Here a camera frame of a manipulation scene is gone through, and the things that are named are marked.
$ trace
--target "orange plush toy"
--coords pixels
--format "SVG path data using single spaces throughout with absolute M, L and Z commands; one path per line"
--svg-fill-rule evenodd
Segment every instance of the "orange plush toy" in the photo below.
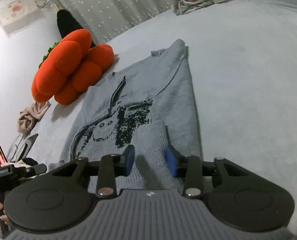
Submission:
M 54 96 L 58 103 L 68 105 L 99 81 L 112 65 L 114 52 L 106 44 L 90 49 L 91 43 L 90 32 L 80 29 L 50 51 L 32 83 L 36 102 L 46 102 Z

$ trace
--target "gray sweater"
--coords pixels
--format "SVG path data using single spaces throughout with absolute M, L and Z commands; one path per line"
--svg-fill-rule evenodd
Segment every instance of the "gray sweater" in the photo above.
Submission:
M 173 178 L 165 165 L 164 150 L 172 144 L 183 155 L 201 157 L 186 49 L 176 40 L 89 87 L 60 164 L 78 156 L 97 161 L 121 154 L 131 143 L 135 162 L 130 176 L 116 178 L 118 191 L 181 189 L 183 181 Z M 96 181 L 91 178 L 89 192 L 95 191 Z

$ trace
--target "white bag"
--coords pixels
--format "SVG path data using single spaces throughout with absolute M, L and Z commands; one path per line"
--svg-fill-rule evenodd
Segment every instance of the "white bag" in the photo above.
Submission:
M 0 22 L 2 26 L 15 22 L 38 9 L 34 0 L 0 1 Z

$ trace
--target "bed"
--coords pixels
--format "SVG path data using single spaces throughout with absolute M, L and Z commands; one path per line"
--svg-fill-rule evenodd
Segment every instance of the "bed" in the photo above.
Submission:
M 225 157 L 287 189 L 297 234 L 297 7 L 235 0 L 182 16 L 166 11 L 108 42 L 111 71 L 176 39 L 189 47 L 203 159 Z M 83 97 L 68 106 L 51 101 L 28 157 L 59 161 Z

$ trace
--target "curtain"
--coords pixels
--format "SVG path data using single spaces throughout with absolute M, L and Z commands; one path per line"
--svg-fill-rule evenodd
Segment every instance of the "curtain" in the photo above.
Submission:
M 58 0 L 75 19 L 105 43 L 168 9 L 166 0 Z

